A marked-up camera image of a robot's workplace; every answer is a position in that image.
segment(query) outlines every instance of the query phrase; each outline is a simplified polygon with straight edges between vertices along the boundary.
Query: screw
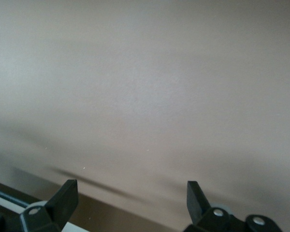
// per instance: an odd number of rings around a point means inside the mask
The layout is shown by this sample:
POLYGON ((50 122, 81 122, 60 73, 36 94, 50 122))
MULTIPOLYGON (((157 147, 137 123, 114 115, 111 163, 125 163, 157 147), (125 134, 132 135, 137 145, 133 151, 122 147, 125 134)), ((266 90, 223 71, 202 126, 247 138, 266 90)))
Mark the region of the screw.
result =
POLYGON ((35 215, 41 208, 34 208, 29 211, 29 215, 35 215))
POLYGON ((218 217, 223 216, 223 211, 221 209, 215 209, 214 214, 218 217))
POLYGON ((258 224, 258 225, 265 225, 265 221, 261 218, 261 217, 254 217, 252 219, 254 221, 254 223, 258 224))

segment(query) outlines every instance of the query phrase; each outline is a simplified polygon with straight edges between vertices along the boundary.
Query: bolt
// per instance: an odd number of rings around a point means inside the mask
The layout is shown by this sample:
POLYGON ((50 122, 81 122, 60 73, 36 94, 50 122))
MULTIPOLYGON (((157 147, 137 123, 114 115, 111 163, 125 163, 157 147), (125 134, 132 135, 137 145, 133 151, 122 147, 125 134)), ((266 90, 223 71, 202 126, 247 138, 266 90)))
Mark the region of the bolt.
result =
POLYGON ((31 209, 31 210, 29 211, 29 215, 35 215, 36 213, 39 212, 40 209, 41 209, 41 208, 34 208, 34 209, 31 209))
POLYGON ((252 219, 254 223, 263 226, 265 224, 265 221, 261 217, 254 217, 252 219))
POLYGON ((221 209, 215 209, 214 214, 218 217, 223 216, 223 211, 221 209))

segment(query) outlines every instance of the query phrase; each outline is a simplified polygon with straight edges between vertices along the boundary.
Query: silver screw head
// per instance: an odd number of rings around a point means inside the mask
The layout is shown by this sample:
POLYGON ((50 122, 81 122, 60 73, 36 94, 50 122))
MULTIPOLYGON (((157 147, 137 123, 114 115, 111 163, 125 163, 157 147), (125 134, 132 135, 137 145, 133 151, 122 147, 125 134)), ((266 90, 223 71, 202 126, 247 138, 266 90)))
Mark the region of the silver screw head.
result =
POLYGON ((35 215, 36 213, 38 213, 39 212, 39 210, 40 210, 41 208, 34 208, 34 209, 31 209, 30 211, 29 211, 29 215, 35 215))
POLYGON ((265 221, 261 217, 254 217, 252 220, 254 223, 258 225, 261 225, 261 226, 265 225, 265 221))
POLYGON ((223 211, 221 209, 215 209, 214 214, 218 217, 223 216, 223 211))

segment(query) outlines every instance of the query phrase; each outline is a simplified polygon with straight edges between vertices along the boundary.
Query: table surface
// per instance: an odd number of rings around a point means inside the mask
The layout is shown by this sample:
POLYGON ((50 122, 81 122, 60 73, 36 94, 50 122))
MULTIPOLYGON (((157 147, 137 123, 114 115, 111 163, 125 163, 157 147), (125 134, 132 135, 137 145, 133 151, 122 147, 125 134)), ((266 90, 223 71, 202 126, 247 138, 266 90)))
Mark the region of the table surface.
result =
POLYGON ((290 231, 290 1, 0 1, 0 161, 176 230, 196 180, 290 231))

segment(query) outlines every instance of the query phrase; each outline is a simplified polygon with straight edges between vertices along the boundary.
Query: white strip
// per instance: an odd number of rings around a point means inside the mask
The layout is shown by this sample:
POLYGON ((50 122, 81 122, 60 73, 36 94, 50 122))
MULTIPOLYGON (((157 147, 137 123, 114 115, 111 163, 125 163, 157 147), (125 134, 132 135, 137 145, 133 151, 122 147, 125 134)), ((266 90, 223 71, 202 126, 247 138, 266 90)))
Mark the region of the white strip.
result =
MULTIPOLYGON (((21 214, 25 210, 23 207, 17 204, 11 203, 5 199, 2 199, 1 197, 0 197, 0 205, 18 214, 21 214)), ((89 231, 86 231, 68 222, 63 228, 62 232, 89 232, 89 231)))

